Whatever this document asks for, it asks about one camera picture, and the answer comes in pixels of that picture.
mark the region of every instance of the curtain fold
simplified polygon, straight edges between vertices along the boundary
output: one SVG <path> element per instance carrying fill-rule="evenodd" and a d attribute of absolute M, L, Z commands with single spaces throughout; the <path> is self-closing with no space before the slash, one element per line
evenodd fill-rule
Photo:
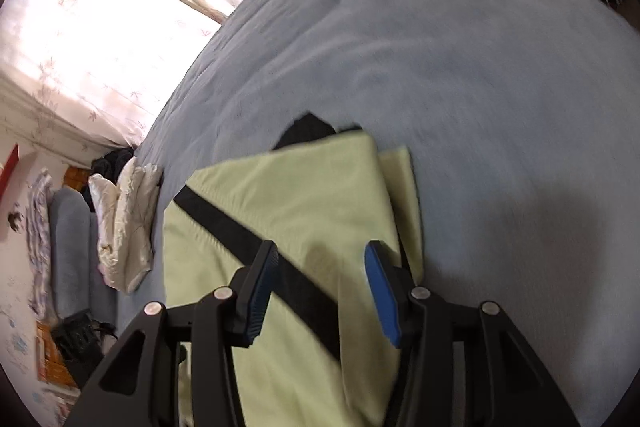
<path fill-rule="evenodd" d="M 6 0 L 0 73 L 18 105 L 4 126 L 77 165 L 84 153 L 139 144 L 241 1 Z M 39 132 L 43 118 L 50 127 Z"/>

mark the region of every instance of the black stripe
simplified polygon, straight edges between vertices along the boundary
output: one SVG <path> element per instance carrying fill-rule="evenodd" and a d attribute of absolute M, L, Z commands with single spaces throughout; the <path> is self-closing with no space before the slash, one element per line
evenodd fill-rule
<path fill-rule="evenodd" d="M 245 266 L 253 263 L 262 239 L 227 216 L 186 185 L 174 198 L 182 210 L 211 233 Z M 340 362 L 338 304 L 293 266 L 280 252 L 280 281 L 274 292 L 314 332 Z"/>

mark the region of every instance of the floral pattern curtain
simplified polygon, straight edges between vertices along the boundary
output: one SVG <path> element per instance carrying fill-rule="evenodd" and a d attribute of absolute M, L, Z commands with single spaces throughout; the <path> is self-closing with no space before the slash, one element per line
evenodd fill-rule
<path fill-rule="evenodd" d="M 0 82 L 14 95 L 0 95 L 0 125 L 78 165 L 140 143 L 241 1 L 5 1 Z"/>

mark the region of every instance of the bed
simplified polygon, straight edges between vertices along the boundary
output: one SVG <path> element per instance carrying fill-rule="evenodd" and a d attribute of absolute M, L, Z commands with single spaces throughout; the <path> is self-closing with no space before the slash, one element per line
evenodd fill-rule
<path fill-rule="evenodd" d="M 312 111 L 412 152 L 424 284 L 510 313 L 584 427 L 640 367 L 640 36 L 597 0 L 245 0 L 137 151 L 191 173 L 269 150 Z"/>

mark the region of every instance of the white wall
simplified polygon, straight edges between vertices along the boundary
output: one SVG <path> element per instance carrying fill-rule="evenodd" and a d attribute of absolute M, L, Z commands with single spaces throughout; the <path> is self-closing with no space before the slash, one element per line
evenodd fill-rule
<path fill-rule="evenodd" d="M 16 139 L 0 126 L 0 162 L 6 161 Z M 49 169 L 56 188 L 62 185 L 67 165 L 59 159 L 37 152 L 18 142 L 20 162 L 0 201 L 0 362 L 18 395 L 43 427 L 54 427 L 55 399 L 47 386 L 37 380 L 35 363 L 36 326 L 28 305 L 31 268 L 26 249 L 26 234 L 11 230 L 7 214 L 14 203 L 26 206 L 27 183 L 43 167 Z"/>

